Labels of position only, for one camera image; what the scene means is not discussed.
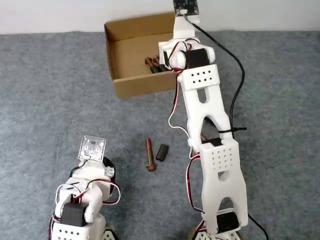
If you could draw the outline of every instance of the wire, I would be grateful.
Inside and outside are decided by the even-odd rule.
[[[187,41],[196,41],[198,44],[200,44],[200,42],[197,39],[194,38],[187,38],[186,40],[184,40],[185,42]]]
[[[185,170],[186,191],[187,191],[187,194],[188,194],[188,199],[189,199],[190,206],[191,206],[194,210],[196,210],[196,211],[198,211],[198,212],[205,213],[202,209],[194,206],[193,201],[192,201],[192,194],[191,194],[190,175],[189,175],[189,173],[190,173],[190,167],[191,167],[191,164],[193,163],[193,161],[198,160],[198,159],[200,159],[200,157],[199,157],[198,155],[194,156],[194,157],[190,160],[190,162],[189,162],[189,164],[188,164],[188,166],[187,166],[187,168],[186,168],[186,170]]]
[[[74,200],[78,200],[78,199],[82,198],[82,196],[89,190],[89,185],[90,185],[91,183],[93,183],[93,182],[105,182],[105,183],[108,183],[108,184],[110,184],[110,185],[112,185],[112,186],[115,186],[116,189],[117,189],[118,192],[119,192],[119,197],[118,197],[117,201],[112,201],[112,202],[103,201],[103,202],[102,202],[103,205],[116,205],[117,203],[119,203],[120,198],[121,198],[121,192],[120,192],[120,188],[119,188],[118,184],[116,184],[116,183],[114,183],[114,182],[112,182],[112,181],[106,180],[106,179],[93,179],[93,180],[89,181],[88,184],[86,185],[85,190],[84,190],[82,193],[80,193],[79,195],[77,195],[77,196],[74,198]]]
[[[240,93],[240,90],[245,82],[245,76],[246,76],[246,72],[244,69],[244,66],[242,65],[241,61],[236,57],[236,55],[234,55],[231,51],[229,51],[226,47],[224,47],[218,40],[216,40],[215,38],[213,38],[209,33],[207,33],[205,30],[203,30],[201,27],[199,27],[198,25],[196,25],[195,23],[189,21],[188,17],[185,15],[184,16],[185,20],[188,21],[191,25],[193,25],[196,29],[198,29],[200,32],[202,32],[204,35],[206,35],[210,40],[212,40],[218,47],[220,47],[222,50],[224,50],[225,52],[227,52],[231,57],[233,57],[233,59],[238,63],[240,69],[241,69],[241,82],[233,96],[231,105],[230,105],[230,112],[229,112],[229,120],[230,120],[230,127],[231,129],[235,129],[234,128],[234,108],[235,108],[235,103],[237,100],[237,97]],[[235,138],[235,134],[234,131],[232,131],[232,136],[233,138]]]
[[[60,196],[60,190],[62,187],[64,186],[69,186],[70,188],[73,188],[73,189],[77,189],[79,194],[81,193],[80,189],[78,187],[76,187],[75,185],[72,185],[72,184],[69,184],[69,183],[64,183],[64,184],[61,184],[60,186],[58,186],[58,188],[56,189],[56,192],[55,192],[55,204],[57,205],[58,202],[59,202],[59,196]]]
[[[72,168],[70,174],[69,174],[69,178],[72,178],[72,175],[74,174],[74,172],[80,168],[82,168],[86,163],[88,162],[88,160],[84,160],[83,164],[80,166],[76,166],[74,168]]]
[[[183,43],[184,46],[185,46],[185,50],[186,50],[186,51],[189,51],[189,49],[188,49],[188,47],[187,47],[187,44],[186,44],[184,41],[178,41],[178,42],[174,45],[174,47],[173,47],[173,49],[172,49],[172,51],[171,51],[171,53],[170,53],[170,55],[169,55],[169,58],[168,58],[168,63],[169,63],[169,67],[170,67],[170,68],[172,68],[171,65],[170,65],[170,58],[171,58],[172,55],[174,54],[174,52],[175,52],[177,46],[179,45],[179,43]]]
[[[61,218],[57,217],[54,213],[52,214],[49,222],[48,239],[52,239],[52,232],[54,230],[54,223],[60,222]]]
[[[258,223],[249,213],[248,213],[248,217],[251,219],[251,221],[252,221],[255,225],[257,225],[257,226],[263,231],[263,233],[264,233],[264,235],[265,235],[265,239],[266,239],[266,240],[269,240],[268,232],[264,229],[264,227],[261,226],[260,223]]]

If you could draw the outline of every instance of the cardboard box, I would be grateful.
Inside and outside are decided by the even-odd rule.
[[[145,58],[159,54],[158,42],[173,38],[175,14],[162,13],[104,24],[107,63],[119,98],[166,91],[176,86],[176,73],[151,73]]]

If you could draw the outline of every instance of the screw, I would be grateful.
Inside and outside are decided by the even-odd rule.
[[[146,145],[146,156],[148,161],[148,165],[146,166],[146,169],[148,169],[149,172],[154,172],[157,169],[157,165],[154,162],[154,154],[152,152],[150,138],[147,138],[145,140],[145,145]]]
[[[151,57],[146,57],[145,60],[144,60],[144,63],[146,65],[149,65],[150,67],[152,67],[154,65],[153,62],[152,62]]]
[[[166,66],[160,64],[160,57],[159,55],[155,55],[153,61],[157,64],[157,66],[161,69],[162,72],[168,71]]]
[[[153,58],[153,61],[155,63],[157,63],[158,65],[160,65],[159,59],[160,59],[159,55],[155,55],[154,58]]]
[[[156,74],[156,73],[160,73],[160,70],[158,69],[158,67],[156,65],[154,65],[154,62],[152,61],[152,58],[151,57],[146,57],[144,59],[144,63],[146,65],[149,65],[150,67],[150,71],[153,73],[153,74]]]

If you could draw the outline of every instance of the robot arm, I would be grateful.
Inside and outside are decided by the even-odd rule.
[[[177,2],[183,2],[179,9]],[[211,239],[238,239],[232,236],[237,236],[236,231],[248,224],[247,190],[240,168],[239,145],[233,138],[230,120],[224,109],[218,67],[214,64],[215,51],[212,47],[200,44],[189,22],[193,21],[192,18],[186,18],[188,3],[194,6],[194,2],[196,0],[174,0],[174,38],[168,42],[159,42],[160,63],[178,71],[177,82],[181,85],[188,117],[188,145],[196,153],[194,159],[201,159],[203,221],[197,230],[202,235],[205,232]],[[205,103],[199,100],[199,89],[205,90]],[[205,117],[209,117],[217,127],[218,138],[201,140]],[[220,209],[225,198],[232,201],[232,208]]]
[[[116,239],[106,220],[99,214],[102,205],[115,205],[120,189],[115,181],[115,166],[104,156],[104,138],[84,136],[75,167],[66,183],[57,188],[55,211],[49,228],[50,240]],[[114,188],[118,200],[107,202]]]

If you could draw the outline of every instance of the red wire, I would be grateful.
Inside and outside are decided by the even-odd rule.
[[[109,180],[106,180],[106,179],[102,179],[102,178],[99,178],[99,179],[93,179],[91,181],[88,182],[88,184],[86,185],[86,188],[85,188],[85,191],[82,192],[81,194],[79,194],[78,196],[76,196],[74,199],[77,200],[79,198],[81,198],[88,190],[89,190],[89,184],[90,183],[93,183],[93,182],[105,182],[105,183],[112,183],[112,184],[115,184],[117,185],[116,183],[112,182],[112,181],[109,181]],[[117,201],[103,201],[102,203],[104,205],[110,205],[110,204],[115,204]]]
[[[190,167],[193,161],[200,159],[200,156],[196,155],[194,156],[191,160],[190,163],[188,164],[188,167],[186,169],[186,185],[187,185],[187,193],[188,193],[188,198],[189,198],[189,203],[191,207],[201,213],[205,213],[203,210],[197,208],[194,206],[193,201],[192,201],[192,194],[191,194],[191,185],[190,185]]]

